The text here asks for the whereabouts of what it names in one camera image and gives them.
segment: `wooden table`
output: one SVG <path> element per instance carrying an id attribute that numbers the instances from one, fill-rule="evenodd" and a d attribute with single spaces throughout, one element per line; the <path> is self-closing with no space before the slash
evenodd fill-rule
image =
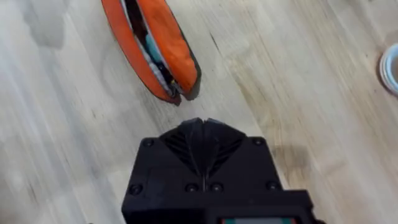
<path id="1" fill-rule="evenodd" d="M 168 0 L 203 71 L 153 97 L 99 0 L 0 0 L 0 223 L 124 223 L 140 140 L 194 117 L 265 136 L 328 223 L 398 220 L 398 101 L 378 82 L 396 0 Z"/>

